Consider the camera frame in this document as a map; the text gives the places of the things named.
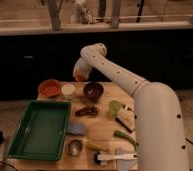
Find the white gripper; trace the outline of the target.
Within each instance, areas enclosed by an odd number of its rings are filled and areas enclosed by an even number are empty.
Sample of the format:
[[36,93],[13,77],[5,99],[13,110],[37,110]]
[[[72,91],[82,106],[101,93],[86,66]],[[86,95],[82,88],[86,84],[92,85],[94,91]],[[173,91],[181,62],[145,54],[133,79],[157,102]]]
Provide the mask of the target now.
[[77,75],[81,75],[87,80],[91,71],[92,67],[88,63],[86,63],[82,58],[79,58],[75,63],[73,69],[73,77],[75,78]]

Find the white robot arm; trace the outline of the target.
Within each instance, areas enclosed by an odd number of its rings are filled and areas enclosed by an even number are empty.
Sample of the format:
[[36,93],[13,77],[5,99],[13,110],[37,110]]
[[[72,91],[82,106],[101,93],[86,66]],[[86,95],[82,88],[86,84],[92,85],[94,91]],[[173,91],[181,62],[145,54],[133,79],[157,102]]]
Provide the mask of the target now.
[[190,171],[179,98],[164,83],[147,79],[109,61],[102,43],[85,46],[73,77],[97,69],[134,99],[139,171]]

